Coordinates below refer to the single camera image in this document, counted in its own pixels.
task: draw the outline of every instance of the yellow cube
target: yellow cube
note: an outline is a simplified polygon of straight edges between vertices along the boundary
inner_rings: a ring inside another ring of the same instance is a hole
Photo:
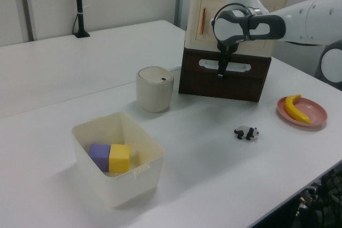
[[[112,144],[109,152],[109,172],[125,173],[129,171],[130,145]]]

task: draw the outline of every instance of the black pole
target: black pole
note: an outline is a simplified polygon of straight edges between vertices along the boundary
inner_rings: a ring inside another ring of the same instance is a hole
[[[79,31],[75,33],[74,35],[77,38],[90,37],[89,33],[84,30],[82,0],[76,0],[76,1],[77,1],[77,19],[79,20]]]

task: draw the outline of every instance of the stand base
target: stand base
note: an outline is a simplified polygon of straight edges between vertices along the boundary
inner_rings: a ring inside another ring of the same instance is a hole
[[[179,93],[258,102],[266,80],[271,57],[233,54],[230,62],[248,64],[244,72],[226,71],[227,78],[219,80],[217,69],[206,68],[199,62],[219,61],[221,54],[184,48]]]
[[[83,38],[83,37],[90,37],[89,33],[88,32],[77,32],[77,33],[74,33],[75,37],[77,38]]]

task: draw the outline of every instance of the foam block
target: foam block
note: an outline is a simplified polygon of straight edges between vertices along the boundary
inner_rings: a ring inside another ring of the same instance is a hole
[[[89,156],[102,172],[108,172],[108,157],[111,146],[105,144],[91,144]]]
[[[130,145],[112,144],[109,153],[109,172],[125,173],[129,171]]]

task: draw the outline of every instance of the plastic container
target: plastic container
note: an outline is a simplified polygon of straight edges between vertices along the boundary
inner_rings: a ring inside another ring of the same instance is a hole
[[[285,7],[287,0],[260,0],[269,12]],[[218,52],[210,20],[227,0],[190,0],[188,25],[185,32],[185,48]],[[239,44],[236,54],[270,57],[274,41],[255,40]]]
[[[106,205],[116,207],[157,185],[164,149],[130,115],[118,112],[96,118],[75,126],[72,135],[77,164]],[[101,172],[88,155],[91,143],[130,145],[130,170]]]
[[[137,73],[137,101],[148,112],[162,112],[171,101],[174,77],[158,66],[141,69]]]

